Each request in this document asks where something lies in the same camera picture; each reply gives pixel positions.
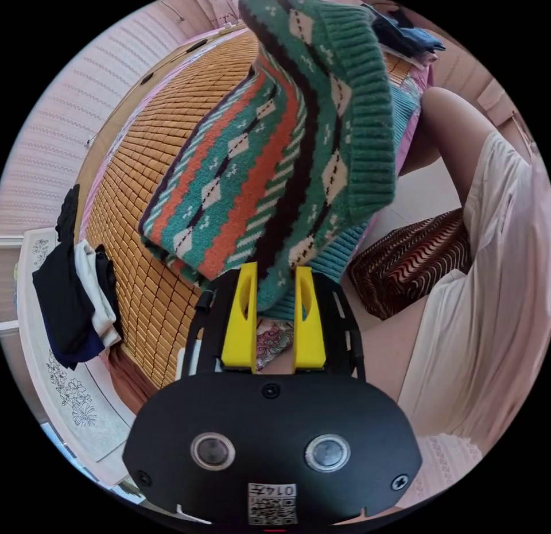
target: bamboo mat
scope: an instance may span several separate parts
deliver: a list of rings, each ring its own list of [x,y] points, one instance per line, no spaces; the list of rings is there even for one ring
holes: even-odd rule
[[[186,67],[136,117],[102,178],[86,237],[105,245],[117,277],[125,340],[122,350],[161,388],[176,374],[200,290],[143,247],[138,222],[153,191],[198,121],[247,74],[257,40],[246,33]],[[385,55],[400,84],[409,64]]]

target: tile floor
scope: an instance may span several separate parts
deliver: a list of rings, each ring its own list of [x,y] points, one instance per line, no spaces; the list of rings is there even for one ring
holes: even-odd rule
[[[390,231],[460,207],[459,198],[442,159],[398,179],[394,202],[377,215],[359,253]],[[348,274],[341,279],[361,332],[379,323],[366,312]]]

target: brown striped cushion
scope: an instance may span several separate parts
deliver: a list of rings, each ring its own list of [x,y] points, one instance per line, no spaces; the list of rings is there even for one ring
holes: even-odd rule
[[[381,320],[428,295],[451,270],[472,264],[463,210],[391,231],[351,262],[348,274],[368,313]]]

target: sticker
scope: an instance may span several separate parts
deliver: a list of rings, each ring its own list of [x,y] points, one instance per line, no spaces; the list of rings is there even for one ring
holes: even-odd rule
[[[296,484],[249,483],[249,524],[297,524]]]

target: ribbed knit cuff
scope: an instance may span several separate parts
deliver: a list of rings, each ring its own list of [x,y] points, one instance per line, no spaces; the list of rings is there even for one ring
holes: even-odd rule
[[[319,6],[327,39],[352,88],[352,146],[348,206],[361,223],[390,204],[395,191],[393,105],[386,64],[371,28],[371,12],[360,6]]]

